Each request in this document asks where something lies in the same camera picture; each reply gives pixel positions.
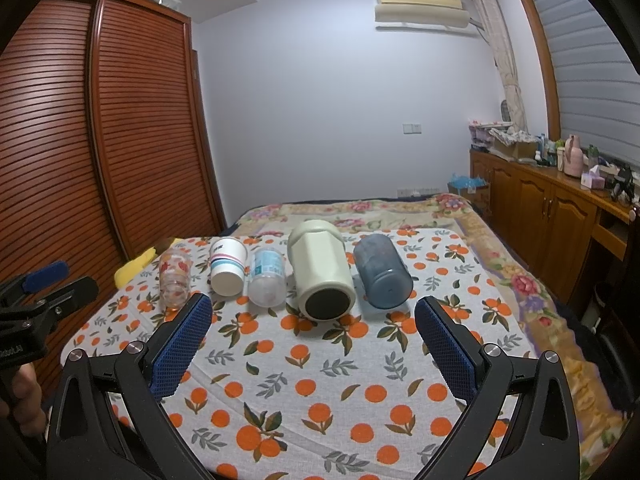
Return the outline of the person's left hand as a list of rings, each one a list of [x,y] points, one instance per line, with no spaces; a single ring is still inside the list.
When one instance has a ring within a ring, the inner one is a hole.
[[[1,417],[13,415],[26,437],[38,437],[47,426],[47,415],[43,411],[42,390],[37,380],[34,364],[23,364],[9,382],[10,403],[1,399]]]

